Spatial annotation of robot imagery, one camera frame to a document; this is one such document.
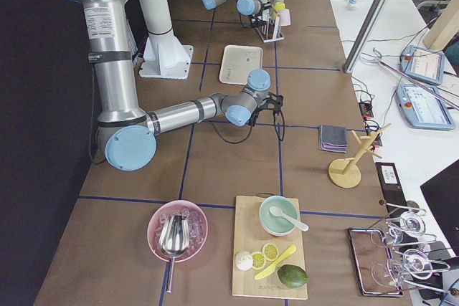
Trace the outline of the pink plastic cup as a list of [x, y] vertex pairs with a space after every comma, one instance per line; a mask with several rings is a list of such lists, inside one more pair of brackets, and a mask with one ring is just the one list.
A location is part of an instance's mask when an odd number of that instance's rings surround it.
[[282, 9], [278, 12], [279, 26], [287, 27], [291, 25], [290, 10]]

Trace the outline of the green avocado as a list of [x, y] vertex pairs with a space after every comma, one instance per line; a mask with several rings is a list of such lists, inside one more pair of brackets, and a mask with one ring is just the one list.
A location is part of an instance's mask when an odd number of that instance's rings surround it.
[[303, 268], [292, 264], [284, 264], [277, 274], [280, 282], [288, 288], [302, 287], [309, 280]]

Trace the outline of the yellow plastic cup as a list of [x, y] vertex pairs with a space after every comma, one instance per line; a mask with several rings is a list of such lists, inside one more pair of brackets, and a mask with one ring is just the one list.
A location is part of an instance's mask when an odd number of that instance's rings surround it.
[[278, 14], [285, 9], [285, 3], [282, 1], [277, 1], [272, 4], [271, 18], [276, 20]]

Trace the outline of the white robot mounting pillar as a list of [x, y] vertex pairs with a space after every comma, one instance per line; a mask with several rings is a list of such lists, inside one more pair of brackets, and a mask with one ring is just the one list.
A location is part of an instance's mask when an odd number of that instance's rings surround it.
[[167, 0], [139, 0], [148, 30], [140, 76], [185, 80], [194, 48], [176, 38]]

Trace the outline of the aluminium frame post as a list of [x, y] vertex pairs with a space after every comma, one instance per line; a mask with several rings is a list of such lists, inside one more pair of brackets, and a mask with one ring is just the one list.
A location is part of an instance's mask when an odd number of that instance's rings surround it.
[[377, 19], [384, 8], [388, 0], [373, 0], [372, 5], [370, 6], [365, 20], [357, 34], [356, 40], [349, 52], [348, 57], [343, 65], [343, 71], [346, 74], [351, 74], [354, 66], [357, 63], [358, 58], [363, 52], [364, 46], [369, 40], [369, 36], [373, 31], [373, 28], [377, 22]]

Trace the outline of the white cup drying rack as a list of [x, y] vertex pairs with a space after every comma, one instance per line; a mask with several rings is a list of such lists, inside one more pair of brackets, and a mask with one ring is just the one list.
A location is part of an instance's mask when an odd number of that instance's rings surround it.
[[281, 27], [279, 26], [279, 18], [273, 20], [271, 18], [270, 10], [270, 19], [269, 22], [262, 27], [252, 27], [257, 32], [258, 36], [264, 43], [277, 42], [284, 40], [284, 35], [281, 32]]

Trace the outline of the white garlic bulb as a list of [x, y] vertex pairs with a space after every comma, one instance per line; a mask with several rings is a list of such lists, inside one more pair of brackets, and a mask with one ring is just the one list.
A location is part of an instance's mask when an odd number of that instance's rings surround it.
[[235, 256], [235, 266], [238, 270], [248, 271], [252, 269], [253, 258], [250, 252], [241, 251]]

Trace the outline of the black box with label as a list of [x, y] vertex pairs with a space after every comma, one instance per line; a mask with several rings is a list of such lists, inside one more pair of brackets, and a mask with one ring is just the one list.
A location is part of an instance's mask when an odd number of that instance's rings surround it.
[[390, 204], [406, 206], [402, 185], [394, 163], [375, 163], [383, 197]]

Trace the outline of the white plastic spoon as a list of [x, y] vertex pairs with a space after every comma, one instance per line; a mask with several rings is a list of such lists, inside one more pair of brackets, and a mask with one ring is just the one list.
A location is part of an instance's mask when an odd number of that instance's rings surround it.
[[271, 206], [269, 208], [269, 212], [273, 215], [273, 216], [276, 216], [276, 217], [280, 217], [280, 218], [283, 218], [285, 219], [286, 221], [289, 221], [294, 227], [300, 229], [301, 231], [308, 231], [309, 230], [309, 226], [297, 219], [294, 219], [293, 217], [285, 214], [282, 209], [280, 209], [279, 207], [277, 206]]

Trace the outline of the wooden mug tree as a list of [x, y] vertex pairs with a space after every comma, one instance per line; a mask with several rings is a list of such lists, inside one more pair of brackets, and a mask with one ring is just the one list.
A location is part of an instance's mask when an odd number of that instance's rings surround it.
[[353, 188], [361, 181], [361, 172], [356, 165], [360, 158], [365, 154], [382, 158], [379, 154], [372, 151], [372, 143], [376, 140], [379, 134], [382, 134], [391, 123], [369, 135], [359, 136], [353, 130], [351, 133], [359, 144], [359, 149], [353, 157], [341, 158], [332, 161], [328, 166], [328, 176], [333, 183], [341, 188]]

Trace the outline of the yellow plastic knife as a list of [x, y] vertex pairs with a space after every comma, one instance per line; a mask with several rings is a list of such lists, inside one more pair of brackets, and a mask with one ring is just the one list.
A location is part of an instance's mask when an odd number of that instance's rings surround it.
[[254, 276], [254, 279], [255, 280], [259, 280], [259, 279], [264, 279], [268, 276], [270, 276], [276, 269], [277, 265], [279, 263], [281, 263], [283, 260], [287, 259], [288, 257], [290, 257], [291, 255], [293, 255], [297, 250], [297, 247], [296, 245], [294, 244], [291, 244], [282, 254], [280, 254], [278, 256], [277, 259], [275, 259], [274, 261], [272, 261], [270, 263], [269, 266], [267, 266], [266, 268], [264, 268], [263, 271], [257, 273], [255, 276]]

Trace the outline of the mint green bowl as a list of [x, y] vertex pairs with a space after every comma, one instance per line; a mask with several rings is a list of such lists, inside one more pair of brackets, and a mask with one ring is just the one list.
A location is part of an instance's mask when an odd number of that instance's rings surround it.
[[284, 214], [299, 220], [298, 207], [290, 200], [283, 196], [267, 197], [259, 208], [259, 219], [261, 226], [267, 233], [274, 236], [285, 236], [291, 233], [295, 226], [281, 216], [274, 216], [270, 213], [270, 207], [276, 206]]

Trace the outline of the cream rectangular tray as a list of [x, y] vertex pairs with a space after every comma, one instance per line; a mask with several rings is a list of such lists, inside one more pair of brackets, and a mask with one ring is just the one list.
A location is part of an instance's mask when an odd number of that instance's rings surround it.
[[245, 85], [251, 71], [262, 67], [261, 47], [227, 45], [224, 48], [219, 81], [229, 85]]

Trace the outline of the wooden cutting board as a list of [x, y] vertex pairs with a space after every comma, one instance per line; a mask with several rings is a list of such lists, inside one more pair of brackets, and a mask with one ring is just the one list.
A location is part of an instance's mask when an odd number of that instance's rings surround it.
[[303, 232], [294, 227], [286, 235], [274, 236], [267, 231], [262, 218], [280, 222], [285, 219], [271, 214], [262, 216], [263, 201], [257, 196], [236, 197], [232, 295], [307, 300], [306, 284], [290, 288], [278, 277], [278, 269], [286, 264], [306, 268]]

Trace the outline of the upper teach pendant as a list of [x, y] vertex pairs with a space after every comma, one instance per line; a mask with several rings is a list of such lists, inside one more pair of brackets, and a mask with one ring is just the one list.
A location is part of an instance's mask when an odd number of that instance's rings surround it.
[[416, 80], [430, 85], [443, 82], [445, 55], [424, 47], [409, 45], [401, 54], [400, 69]]

